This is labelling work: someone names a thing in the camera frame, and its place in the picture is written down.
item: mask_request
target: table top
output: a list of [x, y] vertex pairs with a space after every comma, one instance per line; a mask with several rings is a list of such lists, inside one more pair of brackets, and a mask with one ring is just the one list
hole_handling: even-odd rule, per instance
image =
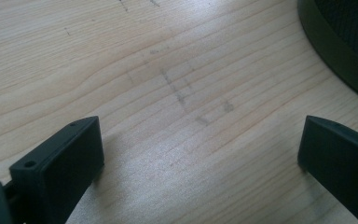
[[357, 223], [296, 163], [307, 115], [358, 132], [296, 0], [0, 0], [0, 180], [100, 118], [105, 167], [68, 223]]

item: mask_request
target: pencil mark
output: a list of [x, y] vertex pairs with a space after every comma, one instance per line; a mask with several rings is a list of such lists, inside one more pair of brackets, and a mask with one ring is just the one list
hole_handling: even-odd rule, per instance
[[168, 86], [171, 88], [173, 94], [176, 96], [176, 99], [178, 100], [179, 104], [182, 106], [182, 108], [185, 108], [185, 104], [186, 104], [185, 98], [186, 97], [179, 90], [176, 89], [176, 86], [173, 85], [172, 80], [168, 77], [168, 74], [164, 69], [160, 68], [159, 71], [162, 74], [162, 76], [164, 77]]
[[190, 64], [189, 61], [186, 61], [187, 66], [191, 69], [192, 72], [196, 71], [196, 69], [194, 69], [194, 67]]
[[149, 64], [149, 61], [147, 59], [145, 59], [145, 56], [142, 52], [141, 52], [141, 56], [142, 56], [142, 59], [144, 60], [144, 65], [147, 66]]
[[67, 29], [66, 27], [64, 27], [63, 29], [66, 31], [66, 33], [67, 33], [68, 35], [70, 35], [69, 32], [68, 32], [68, 29]]
[[169, 48], [170, 48], [170, 47], [167, 46], [167, 47], [165, 47], [165, 48], [151, 49], [151, 50], [150, 50], [150, 54], [157, 54], [157, 53], [160, 53], [160, 52], [162, 52], [162, 51], [164, 51], [164, 50], [166, 50], [166, 49], [169, 49]]
[[150, 0], [151, 3], [153, 3], [153, 5], [155, 5], [156, 7], [159, 7], [159, 3], [157, 3], [155, 0]]
[[196, 122], [200, 125], [203, 125], [203, 126], [208, 126], [210, 124], [209, 120], [207, 120], [206, 118], [204, 118], [203, 116], [198, 116], [196, 118]]
[[179, 104], [181, 104], [182, 107], [185, 107], [185, 96], [179, 91], [176, 89], [176, 87], [174, 85], [171, 85], [171, 88], [173, 90], [173, 93], [175, 94], [176, 96], [176, 99], [178, 100]]
[[175, 39], [175, 33], [173, 32], [173, 29], [170, 27], [170, 33], [171, 33], [171, 38]]
[[121, 5], [124, 7], [124, 10], [126, 10], [126, 12], [128, 12], [129, 11], [129, 9], [126, 7], [126, 6], [124, 6], [124, 3], [123, 3], [123, 0], [118, 0], [120, 3], [121, 3]]
[[193, 91], [193, 87], [191, 86], [191, 83], [187, 81], [187, 78], [183, 78], [183, 80], [185, 81], [185, 84], [188, 86], [188, 88]]
[[171, 86], [172, 81], [171, 81], [171, 79], [168, 77], [167, 72], [166, 72], [164, 69], [162, 69], [162, 68], [159, 69], [159, 72], [160, 72], [160, 73], [162, 74], [162, 76], [165, 78], [165, 81], [167, 82], [167, 84]]
[[225, 103], [223, 104], [223, 108], [225, 109], [226, 113], [229, 113], [234, 110], [234, 105], [231, 104], [229, 101], [225, 101]]
[[131, 82], [131, 84], [132, 84], [132, 86], [135, 84], [135, 82], [133, 81], [133, 78], [132, 78], [132, 76], [129, 74], [129, 71], [128, 71], [128, 68], [126, 69], [127, 71], [126, 71], [126, 75], [127, 75], [127, 77], [129, 78], [129, 80], [130, 80], [130, 82]]
[[159, 50], [158, 49], [152, 49], [150, 50], [150, 54], [157, 54], [159, 53]]

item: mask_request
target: light wood board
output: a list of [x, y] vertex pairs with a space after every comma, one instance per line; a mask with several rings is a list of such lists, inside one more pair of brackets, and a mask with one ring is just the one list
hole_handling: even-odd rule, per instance
[[0, 180], [100, 117], [105, 168], [68, 223], [358, 223], [297, 166], [307, 115], [358, 131], [296, 0], [0, 0]]

